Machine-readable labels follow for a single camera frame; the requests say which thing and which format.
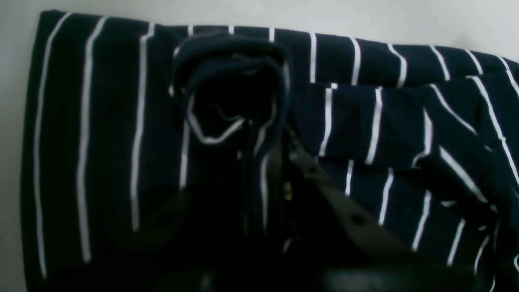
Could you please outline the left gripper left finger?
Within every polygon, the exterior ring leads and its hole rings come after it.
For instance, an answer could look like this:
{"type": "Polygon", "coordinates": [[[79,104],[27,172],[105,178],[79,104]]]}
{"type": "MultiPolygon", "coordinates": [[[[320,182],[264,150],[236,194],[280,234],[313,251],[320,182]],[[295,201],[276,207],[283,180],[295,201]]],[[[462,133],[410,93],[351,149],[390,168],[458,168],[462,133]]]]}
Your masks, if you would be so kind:
{"type": "Polygon", "coordinates": [[[54,292],[236,292],[239,184],[196,182],[136,234],[53,276],[54,292]]]}

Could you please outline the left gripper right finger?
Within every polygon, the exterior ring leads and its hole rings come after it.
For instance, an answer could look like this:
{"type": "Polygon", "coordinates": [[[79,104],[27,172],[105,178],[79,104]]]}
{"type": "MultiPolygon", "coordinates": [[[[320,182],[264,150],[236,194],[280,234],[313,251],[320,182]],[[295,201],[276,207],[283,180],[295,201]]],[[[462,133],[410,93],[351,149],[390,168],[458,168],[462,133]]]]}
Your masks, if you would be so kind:
{"type": "Polygon", "coordinates": [[[343,194],[295,132],[282,138],[292,188],[294,245],[287,254],[290,292],[471,292],[467,267],[446,267],[412,252],[343,194]]]}

